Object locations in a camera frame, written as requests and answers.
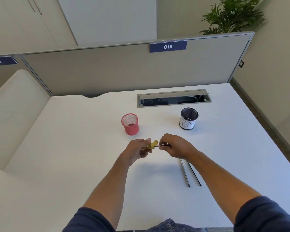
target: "navy blue sleeve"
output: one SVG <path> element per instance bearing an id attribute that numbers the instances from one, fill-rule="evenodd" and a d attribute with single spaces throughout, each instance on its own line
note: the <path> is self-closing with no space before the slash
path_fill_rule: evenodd
<path id="1" fill-rule="evenodd" d="M 290 232 L 290 215 L 276 202 L 258 196 L 246 202 L 238 211 L 234 232 L 240 231 Z"/>
<path id="2" fill-rule="evenodd" d="M 98 211 L 80 208 L 62 232 L 116 232 Z"/>

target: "mesh cup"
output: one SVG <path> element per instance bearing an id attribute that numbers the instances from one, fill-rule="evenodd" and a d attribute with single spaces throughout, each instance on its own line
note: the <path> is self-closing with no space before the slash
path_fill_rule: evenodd
<path id="1" fill-rule="evenodd" d="M 139 132 L 139 118 L 132 113 L 126 114 L 122 117 L 121 123 L 128 135 L 136 135 Z"/>

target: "baseboard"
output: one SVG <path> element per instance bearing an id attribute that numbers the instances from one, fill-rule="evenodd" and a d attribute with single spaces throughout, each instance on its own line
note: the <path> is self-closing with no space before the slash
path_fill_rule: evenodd
<path id="1" fill-rule="evenodd" d="M 265 114 L 262 112 L 262 110 L 254 103 L 254 101 L 246 93 L 246 91 L 243 89 L 243 87 L 236 81 L 236 79 L 233 78 L 232 81 L 243 92 L 243 94 L 249 99 L 251 104 L 257 109 L 257 111 L 264 118 L 264 120 L 267 122 L 267 124 L 271 127 L 271 129 L 276 133 L 276 135 L 279 137 L 279 139 L 285 144 L 286 148 L 288 148 L 288 150 L 290 151 L 290 143 L 282 136 L 282 134 L 278 131 L 278 129 L 270 122 L 270 120 L 265 116 Z"/>

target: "white desk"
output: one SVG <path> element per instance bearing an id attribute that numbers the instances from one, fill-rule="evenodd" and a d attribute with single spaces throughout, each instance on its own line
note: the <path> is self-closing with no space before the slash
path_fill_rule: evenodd
<path id="1" fill-rule="evenodd" d="M 212 103 L 137 108 L 136 95 L 205 88 Z M 180 111 L 199 113 L 190 131 Z M 121 117 L 135 113 L 140 131 L 128 136 Z M 128 142 L 184 137 L 290 214 L 290 164 L 229 84 L 52 97 L 0 176 L 0 231 L 61 231 L 106 175 Z M 232 226 L 196 172 L 155 149 L 129 169 L 118 230 L 147 229 L 172 218 L 194 227 Z"/>

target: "right hand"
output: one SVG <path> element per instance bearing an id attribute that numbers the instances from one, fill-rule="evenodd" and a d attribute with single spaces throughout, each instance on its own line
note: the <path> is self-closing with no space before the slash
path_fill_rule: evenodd
<path id="1" fill-rule="evenodd" d="M 160 150 L 165 150 L 170 156 L 188 160 L 191 155 L 195 155 L 199 151 L 187 140 L 180 136 L 172 134 L 164 134 L 159 145 L 171 144 L 170 147 L 159 147 Z"/>

